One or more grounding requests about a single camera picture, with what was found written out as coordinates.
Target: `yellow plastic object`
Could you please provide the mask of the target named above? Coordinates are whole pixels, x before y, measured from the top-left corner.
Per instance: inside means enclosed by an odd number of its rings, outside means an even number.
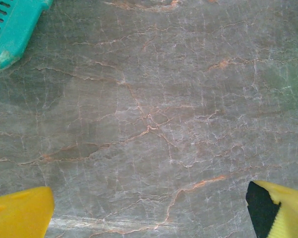
[[[0,238],[43,238],[54,211],[52,190],[36,187],[0,197]]]
[[[298,238],[298,190],[266,181],[254,181],[281,204],[268,238]]]

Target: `yellow plastic tip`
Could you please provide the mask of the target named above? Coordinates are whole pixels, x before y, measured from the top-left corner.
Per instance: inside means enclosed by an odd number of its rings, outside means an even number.
[[[0,197],[0,238],[43,238],[54,211],[49,187]]]
[[[268,238],[298,238],[298,190],[266,181],[254,181],[266,189],[275,204],[281,207]]]

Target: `marble surface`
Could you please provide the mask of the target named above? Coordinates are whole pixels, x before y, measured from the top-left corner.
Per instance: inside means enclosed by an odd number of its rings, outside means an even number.
[[[0,195],[47,238],[255,238],[248,183],[298,189],[298,0],[55,0],[0,73]]]

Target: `stone surface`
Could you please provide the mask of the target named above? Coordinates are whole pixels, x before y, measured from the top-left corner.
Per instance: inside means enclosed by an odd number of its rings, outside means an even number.
[[[0,73],[0,195],[47,238],[254,238],[253,179],[298,189],[298,0],[55,0]]]

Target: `teal plastic handle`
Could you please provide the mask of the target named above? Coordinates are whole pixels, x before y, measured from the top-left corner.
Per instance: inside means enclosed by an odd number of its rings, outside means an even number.
[[[23,56],[43,10],[53,0],[0,0],[0,70]]]

